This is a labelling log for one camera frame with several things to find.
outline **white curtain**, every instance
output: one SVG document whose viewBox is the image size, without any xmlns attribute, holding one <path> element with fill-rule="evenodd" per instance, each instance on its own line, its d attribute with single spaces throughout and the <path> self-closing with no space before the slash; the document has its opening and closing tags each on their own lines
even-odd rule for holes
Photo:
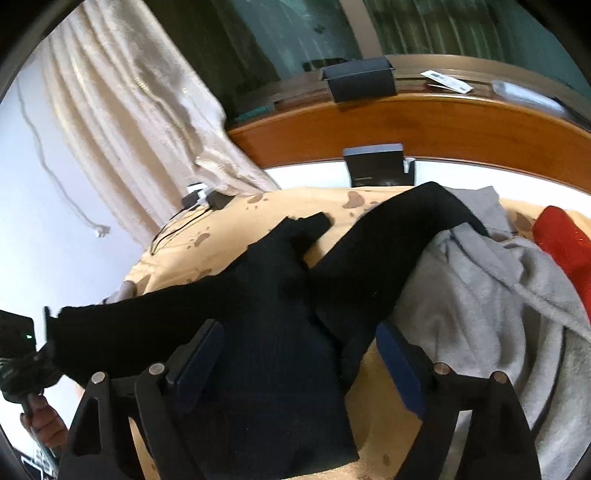
<svg viewBox="0 0 591 480">
<path fill-rule="evenodd" d="M 142 246 L 191 183 L 277 188 L 230 141 L 221 105 L 142 0 L 86 0 L 37 54 L 74 156 Z"/>
</svg>

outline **black device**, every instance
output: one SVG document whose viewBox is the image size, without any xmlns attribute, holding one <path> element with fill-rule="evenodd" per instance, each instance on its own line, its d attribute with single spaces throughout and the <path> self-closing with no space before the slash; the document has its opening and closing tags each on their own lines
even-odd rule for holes
<svg viewBox="0 0 591 480">
<path fill-rule="evenodd" d="M 335 103 L 396 95 L 393 68 L 386 57 L 325 67 L 322 79 L 328 84 Z"/>
<path fill-rule="evenodd" d="M 52 358 L 51 344 L 37 352 L 32 318 L 0 310 L 0 390 L 4 399 L 22 405 L 28 417 L 33 416 L 28 396 L 42 394 L 61 377 Z M 59 453 L 39 442 L 34 432 L 31 435 L 57 472 Z"/>
<path fill-rule="evenodd" d="M 402 144 L 366 145 L 345 148 L 352 187 L 413 186 L 414 158 L 404 157 Z"/>
</svg>

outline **blue padding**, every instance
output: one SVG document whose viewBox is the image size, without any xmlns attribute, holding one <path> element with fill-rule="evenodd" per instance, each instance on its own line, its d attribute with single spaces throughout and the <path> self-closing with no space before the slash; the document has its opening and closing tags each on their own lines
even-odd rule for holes
<svg viewBox="0 0 591 480">
<path fill-rule="evenodd" d="M 426 409 L 424 391 L 431 377 L 433 364 L 420 347 L 409 344 L 393 325 L 380 323 L 375 338 L 379 354 L 404 406 L 423 419 Z"/>
</svg>

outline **wooden bed frame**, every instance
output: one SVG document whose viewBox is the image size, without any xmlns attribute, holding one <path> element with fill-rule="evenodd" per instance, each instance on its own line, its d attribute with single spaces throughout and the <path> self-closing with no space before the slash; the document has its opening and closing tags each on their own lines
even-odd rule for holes
<svg viewBox="0 0 591 480">
<path fill-rule="evenodd" d="M 342 157 L 346 147 L 401 142 L 405 155 L 512 170 L 591 194 L 591 134 L 502 100 L 403 93 L 295 108 L 229 131 L 260 167 Z"/>
</svg>

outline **white card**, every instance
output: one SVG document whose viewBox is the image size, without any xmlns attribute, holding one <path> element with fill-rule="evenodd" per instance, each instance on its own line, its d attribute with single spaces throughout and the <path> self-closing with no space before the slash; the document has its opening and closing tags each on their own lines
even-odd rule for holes
<svg viewBox="0 0 591 480">
<path fill-rule="evenodd" d="M 468 93 L 470 90 L 474 89 L 474 87 L 471 87 L 466 82 L 450 77 L 449 75 L 438 73 L 435 70 L 427 70 L 426 72 L 422 72 L 421 75 L 430 78 L 431 80 L 435 80 L 458 93 Z"/>
</svg>

